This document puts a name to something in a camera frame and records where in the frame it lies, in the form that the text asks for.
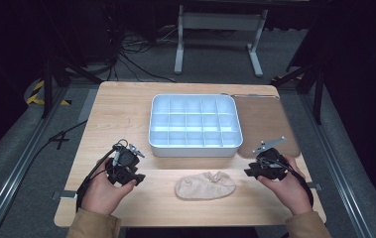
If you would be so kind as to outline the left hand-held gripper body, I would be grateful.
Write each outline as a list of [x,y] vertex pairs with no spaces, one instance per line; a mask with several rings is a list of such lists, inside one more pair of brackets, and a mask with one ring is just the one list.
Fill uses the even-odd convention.
[[133,144],[121,139],[112,147],[112,151],[115,155],[105,166],[107,178],[112,184],[125,185],[133,180],[135,175],[141,175],[137,174],[137,165],[140,162],[139,158],[144,158],[145,155]]

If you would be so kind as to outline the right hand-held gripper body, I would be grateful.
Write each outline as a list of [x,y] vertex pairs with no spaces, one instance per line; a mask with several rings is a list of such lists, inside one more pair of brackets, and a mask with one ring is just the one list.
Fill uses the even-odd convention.
[[257,155],[257,174],[267,179],[282,180],[288,170],[287,160],[278,152],[276,146],[285,142],[287,138],[262,141],[261,145],[253,151]]

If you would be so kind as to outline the beige sock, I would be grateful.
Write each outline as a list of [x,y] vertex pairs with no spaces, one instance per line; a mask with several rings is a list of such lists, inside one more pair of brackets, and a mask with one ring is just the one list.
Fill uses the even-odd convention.
[[180,178],[175,185],[175,193],[186,200],[210,200],[231,194],[236,183],[224,172],[205,172]]

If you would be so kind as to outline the white divided storage box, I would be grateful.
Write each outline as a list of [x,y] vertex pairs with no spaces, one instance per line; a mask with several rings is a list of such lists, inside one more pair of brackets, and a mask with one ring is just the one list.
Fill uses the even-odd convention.
[[234,99],[225,94],[158,94],[149,144],[164,158],[233,157],[243,143]]

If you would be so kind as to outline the person's right hand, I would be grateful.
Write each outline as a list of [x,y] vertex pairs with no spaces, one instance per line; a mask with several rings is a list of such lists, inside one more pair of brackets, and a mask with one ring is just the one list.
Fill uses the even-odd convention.
[[270,180],[259,176],[258,181],[273,191],[293,215],[313,211],[313,206],[310,203],[306,190],[292,173],[287,173],[286,177],[282,180]]

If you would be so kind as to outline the person's left hand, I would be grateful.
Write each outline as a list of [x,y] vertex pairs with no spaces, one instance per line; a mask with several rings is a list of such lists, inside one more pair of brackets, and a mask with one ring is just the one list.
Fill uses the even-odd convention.
[[131,180],[123,186],[115,186],[108,180],[104,171],[105,164],[106,162],[103,162],[98,165],[94,178],[82,199],[81,208],[98,214],[111,215],[137,182]]

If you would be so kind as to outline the brown flat mat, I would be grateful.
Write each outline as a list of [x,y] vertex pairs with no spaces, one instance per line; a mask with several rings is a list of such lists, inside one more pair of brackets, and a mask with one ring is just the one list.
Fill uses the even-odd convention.
[[301,149],[278,96],[257,94],[233,94],[243,143],[237,154],[245,159],[254,159],[253,151],[262,141],[271,141],[285,137],[286,140],[276,146],[283,155],[297,157]]

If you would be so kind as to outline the grey floor strip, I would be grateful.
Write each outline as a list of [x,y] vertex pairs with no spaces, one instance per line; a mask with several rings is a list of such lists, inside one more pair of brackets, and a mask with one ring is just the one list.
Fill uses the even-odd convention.
[[87,96],[85,98],[85,101],[82,105],[81,111],[80,111],[78,119],[77,119],[78,122],[83,122],[83,121],[88,119],[90,112],[91,112],[91,109],[92,109],[92,106],[94,104],[94,100],[96,98],[96,95],[97,95],[97,89],[89,89],[88,90]]

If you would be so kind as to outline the black metal stand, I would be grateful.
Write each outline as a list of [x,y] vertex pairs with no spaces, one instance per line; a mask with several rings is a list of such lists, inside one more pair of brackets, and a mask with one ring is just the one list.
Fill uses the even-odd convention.
[[50,112],[53,110],[54,106],[54,96],[53,96],[53,80],[57,82],[59,87],[68,87],[70,85],[70,78],[66,69],[70,68],[76,74],[87,78],[91,82],[100,84],[102,79],[83,69],[81,66],[68,59],[53,56],[49,57],[44,65],[43,69],[43,80],[45,86],[44,94],[44,112],[42,118],[45,119],[49,116]]
[[313,118],[315,122],[320,125],[320,111],[323,92],[324,75],[320,64],[311,64],[300,67],[284,76],[274,77],[270,84],[278,87],[295,78],[299,78],[300,82],[296,86],[298,94],[308,94],[314,88],[313,95]]

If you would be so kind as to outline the yellow black floor tape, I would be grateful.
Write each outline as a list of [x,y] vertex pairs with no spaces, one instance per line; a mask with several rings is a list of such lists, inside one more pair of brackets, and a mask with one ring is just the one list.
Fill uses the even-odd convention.
[[44,105],[45,100],[38,97],[39,92],[41,91],[42,87],[45,85],[44,81],[40,79],[36,85],[34,86],[34,89],[32,90],[29,98],[27,99],[28,104],[39,104]]

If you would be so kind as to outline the aluminium floor rail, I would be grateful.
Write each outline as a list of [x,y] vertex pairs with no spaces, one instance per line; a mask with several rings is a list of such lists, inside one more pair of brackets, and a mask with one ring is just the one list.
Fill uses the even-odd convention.
[[60,88],[54,95],[53,108],[46,118],[43,108],[31,106],[7,132],[0,142],[0,227],[7,216],[17,192],[43,143],[50,138],[47,132],[67,88]]
[[316,136],[321,143],[323,154],[326,156],[328,170],[332,176],[339,196],[345,206],[345,209],[348,213],[354,230],[357,233],[358,238],[373,238],[373,234],[368,227],[368,223],[363,217],[354,192],[340,168],[333,148],[329,143],[322,126],[319,125],[313,117],[313,106],[311,101],[305,95],[300,95],[299,98],[305,108],[307,116],[311,120],[313,130],[315,131]]

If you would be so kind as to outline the white metal desk frame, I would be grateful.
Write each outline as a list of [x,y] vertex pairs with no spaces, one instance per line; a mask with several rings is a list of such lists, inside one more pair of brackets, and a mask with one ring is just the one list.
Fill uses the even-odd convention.
[[264,30],[268,11],[262,10],[257,15],[225,14],[225,13],[195,13],[186,10],[184,5],[179,6],[178,14],[178,45],[174,73],[183,72],[184,62],[184,30],[226,30],[254,32],[254,40],[246,46],[254,73],[257,77],[263,76],[257,48]]

